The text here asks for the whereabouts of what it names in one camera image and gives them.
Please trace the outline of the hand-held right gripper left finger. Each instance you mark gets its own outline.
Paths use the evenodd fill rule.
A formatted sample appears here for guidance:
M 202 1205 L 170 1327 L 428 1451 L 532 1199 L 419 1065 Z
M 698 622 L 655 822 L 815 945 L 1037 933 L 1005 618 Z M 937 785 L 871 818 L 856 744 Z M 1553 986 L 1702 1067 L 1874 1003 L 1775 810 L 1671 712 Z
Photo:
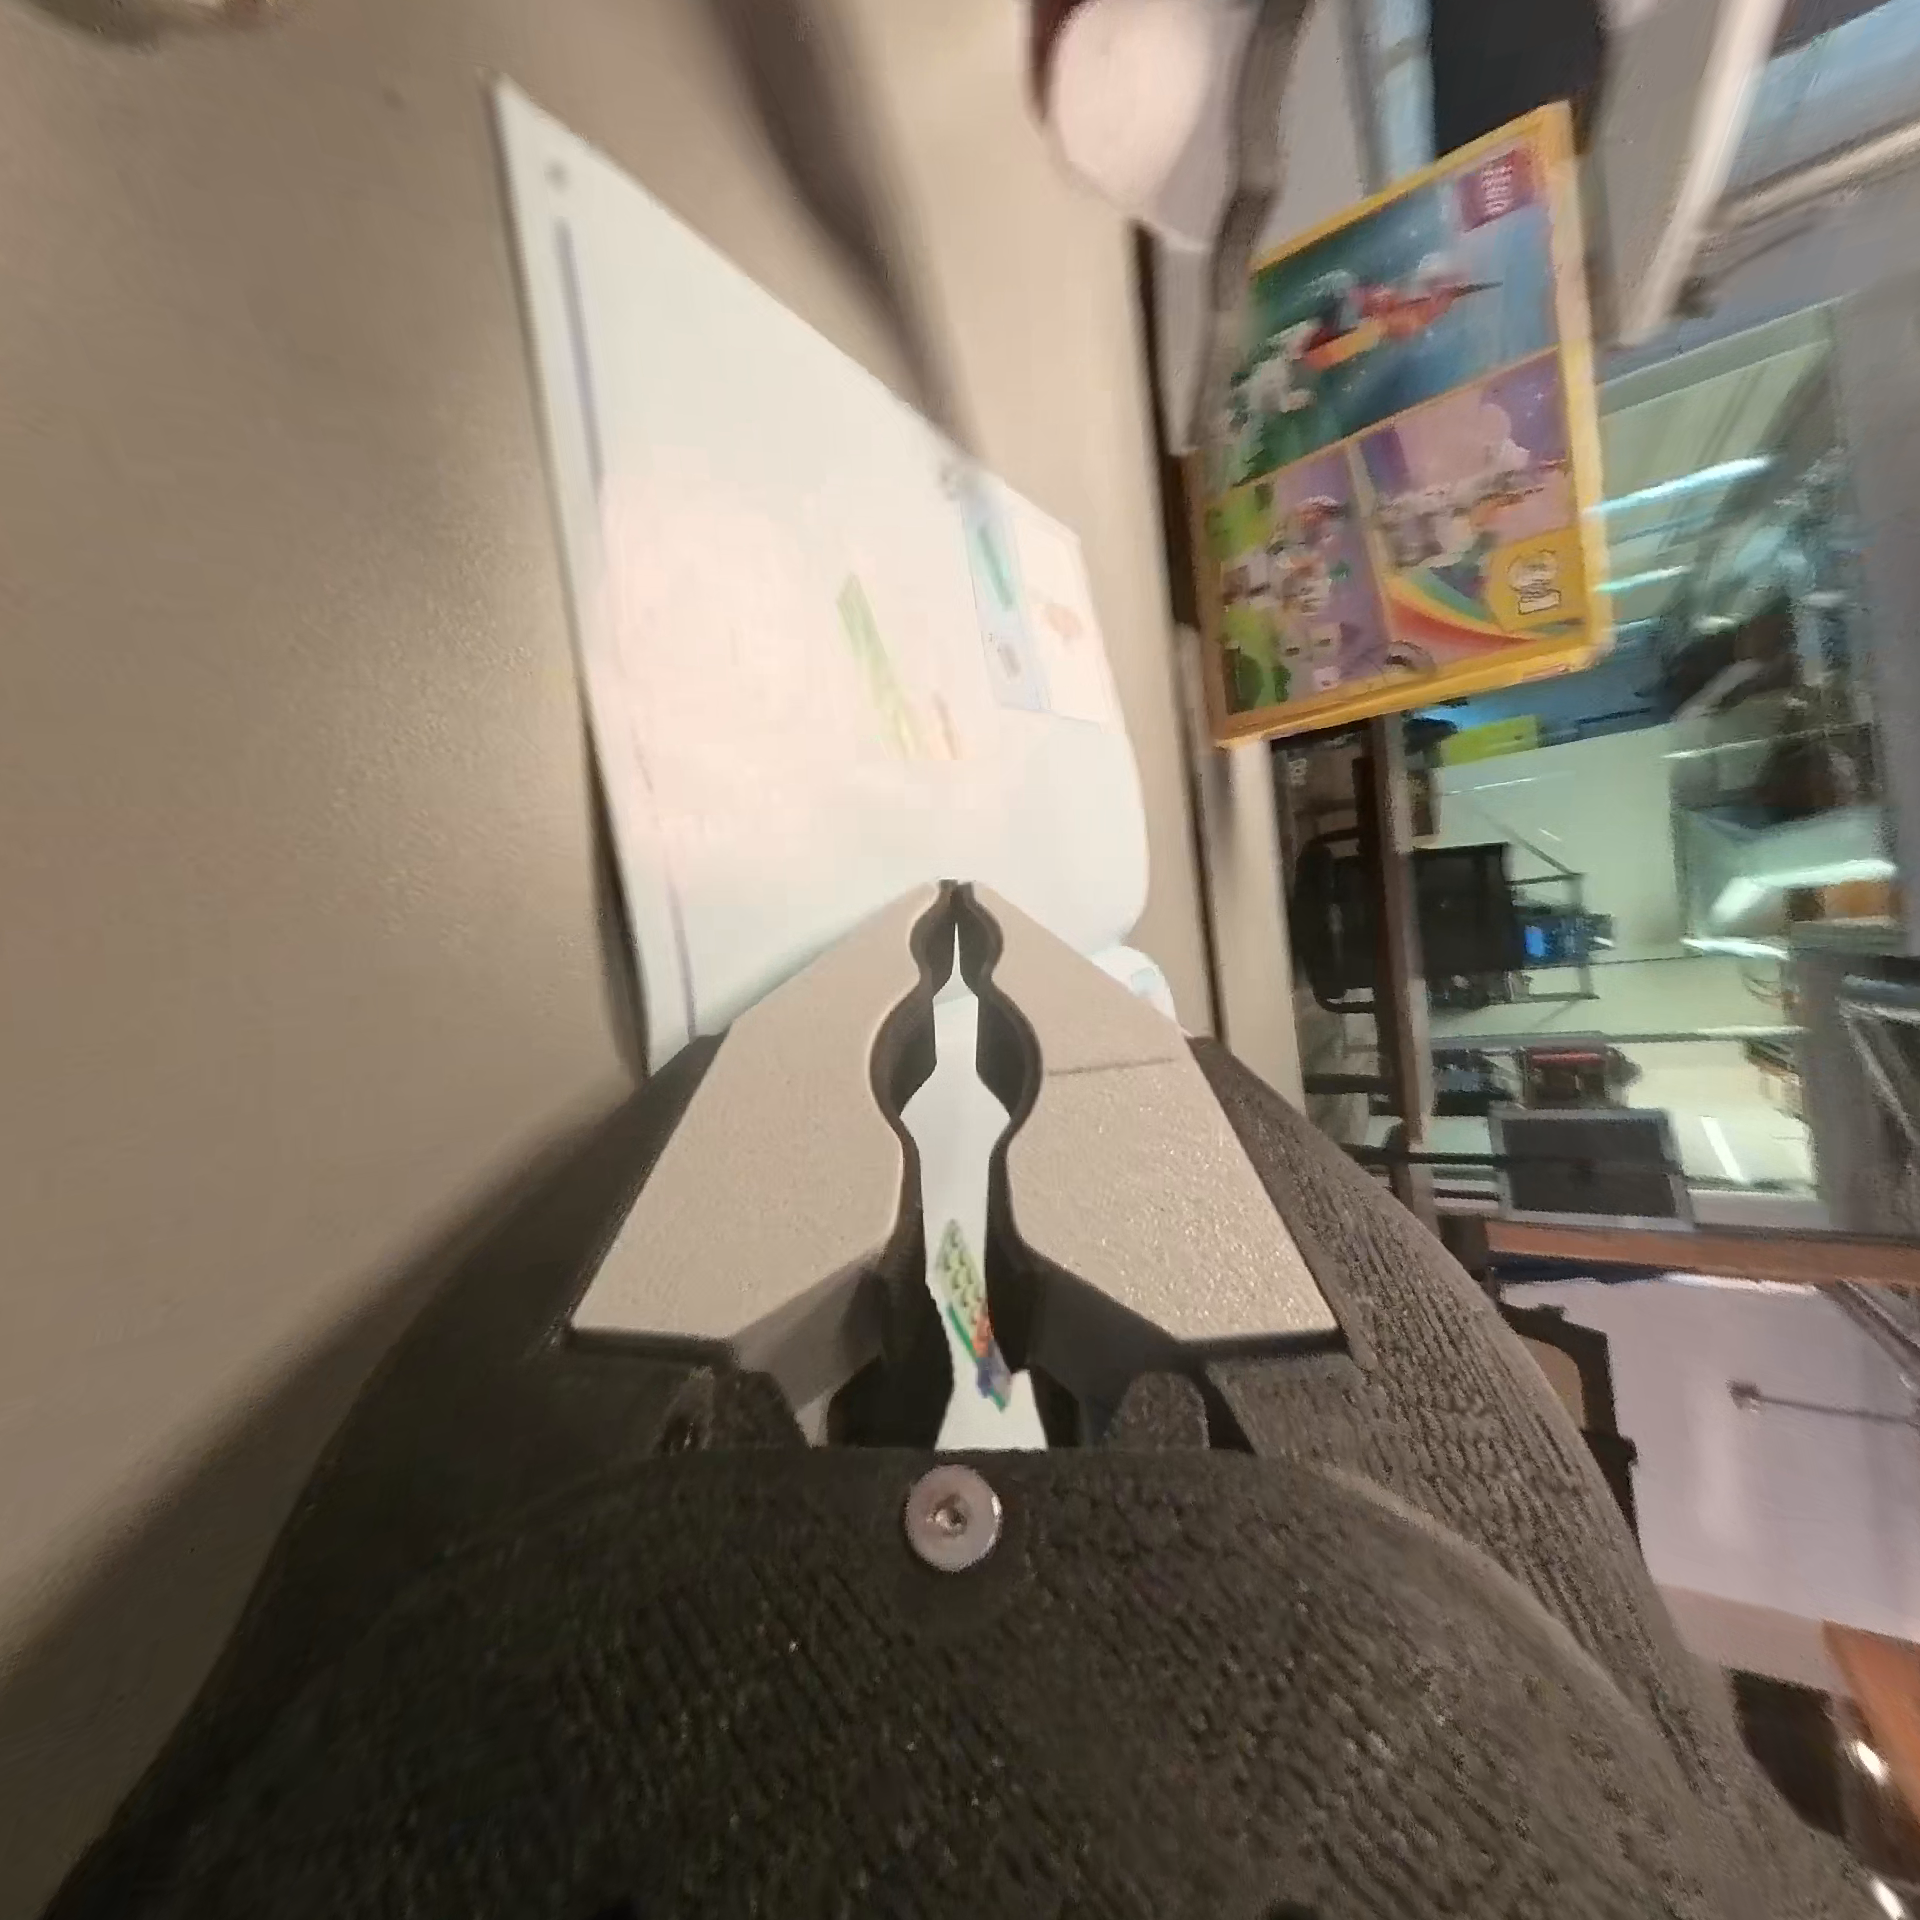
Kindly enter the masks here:
M 599 1254 L 570 1337 L 761 1375 L 798 1413 L 885 1350 L 885 1264 L 924 1256 L 904 1110 L 937 1068 L 958 887 L 856 925 L 706 1057 Z

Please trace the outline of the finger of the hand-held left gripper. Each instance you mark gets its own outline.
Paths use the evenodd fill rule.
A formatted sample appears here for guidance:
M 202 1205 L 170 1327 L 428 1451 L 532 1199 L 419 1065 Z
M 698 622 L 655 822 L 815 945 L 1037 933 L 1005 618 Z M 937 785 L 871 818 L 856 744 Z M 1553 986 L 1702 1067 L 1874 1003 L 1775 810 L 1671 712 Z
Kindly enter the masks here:
M 1212 233 L 1190 274 L 1184 440 L 1219 438 L 1261 252 L 1357 196 L 1349 4 L 1236 4 L 1216 115 Z
M 1785 3 L 1606 3 L 1590 142 L 1596 340 L 1635 348 L 1673 317 L 1720 203 Z

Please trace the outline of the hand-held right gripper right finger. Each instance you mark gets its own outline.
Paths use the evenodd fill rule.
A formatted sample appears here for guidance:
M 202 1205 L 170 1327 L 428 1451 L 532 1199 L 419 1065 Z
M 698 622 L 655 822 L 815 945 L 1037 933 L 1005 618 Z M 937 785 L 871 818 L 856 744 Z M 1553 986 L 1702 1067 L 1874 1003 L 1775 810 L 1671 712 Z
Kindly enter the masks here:
M 1003 1110 L 981 1277 L 1005 1358 L 1076 1445 L 1129 1390 L 1208 1394 L 1226 1363 L 1341 1353 L 1285 1223 L 1184 1031 L 985 887 L 955 891 L 973 1068 Z

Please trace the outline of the white instruction booklet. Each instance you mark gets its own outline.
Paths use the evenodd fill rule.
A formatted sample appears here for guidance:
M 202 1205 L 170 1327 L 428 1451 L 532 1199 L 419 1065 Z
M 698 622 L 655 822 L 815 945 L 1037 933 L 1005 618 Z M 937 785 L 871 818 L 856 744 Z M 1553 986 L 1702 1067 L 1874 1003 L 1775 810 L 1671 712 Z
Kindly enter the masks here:
M 718 1038 L 910 891 L 988 889 L 1174 1005 L 1125 945 L 1139 769 L 1079 542 L 513 84 L 492 106 L 648 1076 L 636 1166 L 556 1337 L 757 1377 L 830 1445 L 907 1451 L 948 1440 L 948 1404 L 999 1363 L 1073 1447 L 992 1322 L 1003 1110 L 955 945 L 904 1110 L 924 1256 L 884 1267 L 882 1355 L 795 1411 L 761 1372 L 570 1337 Z

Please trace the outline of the yellow lego set box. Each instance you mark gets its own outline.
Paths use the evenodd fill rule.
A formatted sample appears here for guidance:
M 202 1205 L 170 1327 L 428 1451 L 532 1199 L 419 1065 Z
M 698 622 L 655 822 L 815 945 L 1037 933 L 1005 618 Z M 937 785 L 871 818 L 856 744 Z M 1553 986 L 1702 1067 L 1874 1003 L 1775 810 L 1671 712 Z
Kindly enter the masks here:
M 1218 748 L 1612 647 L 1570 104 L 1253 257 L 1193 491 Z

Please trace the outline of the dark wooden table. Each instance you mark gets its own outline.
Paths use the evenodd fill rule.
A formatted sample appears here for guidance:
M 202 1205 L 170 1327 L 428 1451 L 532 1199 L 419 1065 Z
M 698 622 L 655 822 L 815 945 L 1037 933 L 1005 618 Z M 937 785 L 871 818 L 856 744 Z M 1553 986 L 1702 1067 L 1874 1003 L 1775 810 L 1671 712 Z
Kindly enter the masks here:
M 1404 1151 L 1419 1155 L 1430 1146 L 1433 1073 L 1411 785 L 1397 715 L 1357 731 L 1351 795 L 1354 853 L 1365 869 L 1374 925 L 1370 998 L 1381 1096 L 1391 1101 Z

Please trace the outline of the black crate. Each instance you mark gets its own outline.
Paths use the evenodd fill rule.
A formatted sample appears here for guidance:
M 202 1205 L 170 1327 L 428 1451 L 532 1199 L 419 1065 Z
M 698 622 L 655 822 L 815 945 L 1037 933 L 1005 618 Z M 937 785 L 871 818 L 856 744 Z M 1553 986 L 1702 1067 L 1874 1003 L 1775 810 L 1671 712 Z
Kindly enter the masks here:
M 1409 856 L 1409 874 L 1427 982 L 1520 970 L 1524 936 L 1506 842 L 1421 848 Z

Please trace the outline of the grey monitor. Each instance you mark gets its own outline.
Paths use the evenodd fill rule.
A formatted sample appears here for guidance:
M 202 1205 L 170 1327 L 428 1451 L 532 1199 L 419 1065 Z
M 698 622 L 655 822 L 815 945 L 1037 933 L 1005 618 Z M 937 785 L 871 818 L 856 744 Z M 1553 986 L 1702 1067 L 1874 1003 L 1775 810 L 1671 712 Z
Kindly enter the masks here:
M 1665 1112 L 1497 1109 L 1488 1131 L 1506 1219 L 1634 1233 L 1689 1230 L 1696 1223 Z

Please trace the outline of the silver ventilation hood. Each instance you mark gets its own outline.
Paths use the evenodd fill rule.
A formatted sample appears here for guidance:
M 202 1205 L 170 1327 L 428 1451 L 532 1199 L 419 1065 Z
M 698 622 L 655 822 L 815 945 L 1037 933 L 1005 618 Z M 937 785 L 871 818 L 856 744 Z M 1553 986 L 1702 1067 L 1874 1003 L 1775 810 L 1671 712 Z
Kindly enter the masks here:
M 1765 948 L 1788 928 L 1788 896 L 1897 880 L 1881 814 L 1870 804 L 1769 826 L 1736 809 L 1670 810 L 1680 940 L 1696 951 Z

